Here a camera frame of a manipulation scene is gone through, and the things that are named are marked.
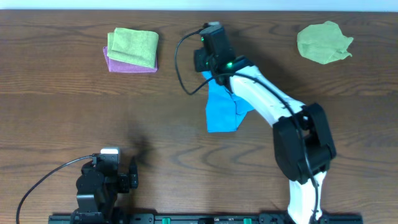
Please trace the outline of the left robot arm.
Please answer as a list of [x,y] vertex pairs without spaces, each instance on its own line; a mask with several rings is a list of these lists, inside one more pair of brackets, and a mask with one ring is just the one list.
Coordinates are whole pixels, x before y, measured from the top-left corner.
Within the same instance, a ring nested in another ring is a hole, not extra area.
[[119,194],[138,187],[135,158],[131,158],[127,173],[118,169],[117,154],[94,154],[93,160],[82,166],[76,181],[78,208],[70,215],[70,224],[129,223],[128,215],[114,205]]

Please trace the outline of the blue microfiber cloth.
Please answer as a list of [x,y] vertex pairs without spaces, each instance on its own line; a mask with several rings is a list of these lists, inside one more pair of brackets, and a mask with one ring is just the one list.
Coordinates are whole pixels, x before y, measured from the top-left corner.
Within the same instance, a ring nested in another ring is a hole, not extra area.
[[208,83],[206,125],[209,133],[235,132],[254,108],[214,80]]

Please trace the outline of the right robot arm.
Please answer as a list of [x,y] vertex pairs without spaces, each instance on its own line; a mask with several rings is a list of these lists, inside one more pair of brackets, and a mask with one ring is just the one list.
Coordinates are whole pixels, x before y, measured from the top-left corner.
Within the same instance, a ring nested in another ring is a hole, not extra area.
[[251,105],[272,127],[274,155],[289,180],[288,214],[295,223],[319,222],[322,183],[336,156],[325,111],[297,101],[268,81],[244,56],[194,51],[197,72],[209,72],[207,82],[226,88]]

